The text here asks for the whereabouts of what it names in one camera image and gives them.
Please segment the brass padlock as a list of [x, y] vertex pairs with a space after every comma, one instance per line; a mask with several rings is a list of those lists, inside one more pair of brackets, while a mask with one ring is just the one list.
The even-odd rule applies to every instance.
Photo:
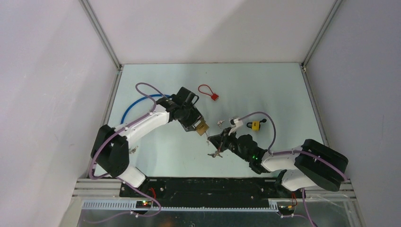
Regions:
[[209, 129], [209, 126], [204, 120], [200, 120], [199, 123], [195, 127], [195, 131], [200, 135], [204, 135], [207, 130]]

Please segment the blue cable lock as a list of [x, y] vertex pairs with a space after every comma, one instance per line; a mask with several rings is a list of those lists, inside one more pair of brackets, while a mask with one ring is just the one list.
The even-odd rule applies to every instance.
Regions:
[[[152, 98], [154, 98], [154, 97], [162, 97], [162, 95], [161, 94], [153, 94], [153, 95], [150, 95], [150, 97], [152, 97]], [[134, 101], [130, 106], [128, 106], [127, 109], [125, 110], [125, 112], [122, 115], [122, 118], [120, 120], [120, 124], [124, 123], [125, 118], [128, 115], [128, 113], [131, 110], [131, 108], [133, 108], [135, 105], [137, 105], [138, 103], [140, 103], [140, 102], [142, 102], [142, 101], [144, 101], [146, 99], [148, 99], [148, 97], [144, 96], [144, 97], [139, 98], [138, 100]]]

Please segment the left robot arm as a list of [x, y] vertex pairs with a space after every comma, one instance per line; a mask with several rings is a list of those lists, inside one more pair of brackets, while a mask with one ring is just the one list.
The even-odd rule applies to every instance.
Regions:
[[146, 175], [130, 164], [130, 151], [138, 140], [154, 129], [172, 121], [178, 121], [186, 132], [195, 131], [204, 119], [195, 104], [199, 96], [185, 87], [176, 94], [155, 100], [151, 109], [131, 123], [122, 123], [116, 127], [103, 125], [97, 133], [91, 158], [92, 164], [97, 164], [106, 174], [131, 186], [131, 191], [138, 197], [144, 197], [149, 192]]

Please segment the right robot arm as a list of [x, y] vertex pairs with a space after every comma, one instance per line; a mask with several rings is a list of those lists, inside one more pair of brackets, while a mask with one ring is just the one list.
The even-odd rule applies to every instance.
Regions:
[[313, 186], [337, 192], [347, 180], [345, 170], [349, 160], [313, 139], [306, 139], [302, 145], [290, 150], [270, 151], [259, 147], [250, 134], [237, 137], [225, 129], [218, 135], [209, 136], [208, 142], [216, 148], [211, 157], [229, 150], [257, 174], [279, 171], [275, 192], [282, 198]]

